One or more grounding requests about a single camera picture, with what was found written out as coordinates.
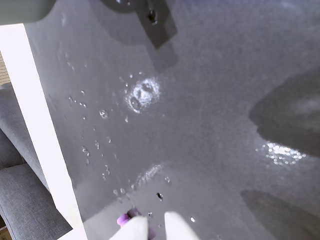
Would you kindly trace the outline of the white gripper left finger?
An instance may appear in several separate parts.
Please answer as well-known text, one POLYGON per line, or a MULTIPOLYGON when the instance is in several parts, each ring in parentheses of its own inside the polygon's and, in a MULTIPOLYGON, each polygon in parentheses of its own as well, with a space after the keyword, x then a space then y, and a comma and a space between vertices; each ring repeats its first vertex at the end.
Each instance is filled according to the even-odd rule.
POLYGON ((149 236, 148 219, 136 216, 121 227, 110 240, 147 240, 149 236))

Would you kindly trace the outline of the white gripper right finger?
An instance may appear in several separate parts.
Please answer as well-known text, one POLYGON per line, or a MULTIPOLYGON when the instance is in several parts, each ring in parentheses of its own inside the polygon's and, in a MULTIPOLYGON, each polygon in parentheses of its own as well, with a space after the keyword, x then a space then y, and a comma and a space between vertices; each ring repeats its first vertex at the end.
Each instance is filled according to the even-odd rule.
POLYGON ((164 213, 166 240, 200 240, 194 230, 175 211, 164 213))

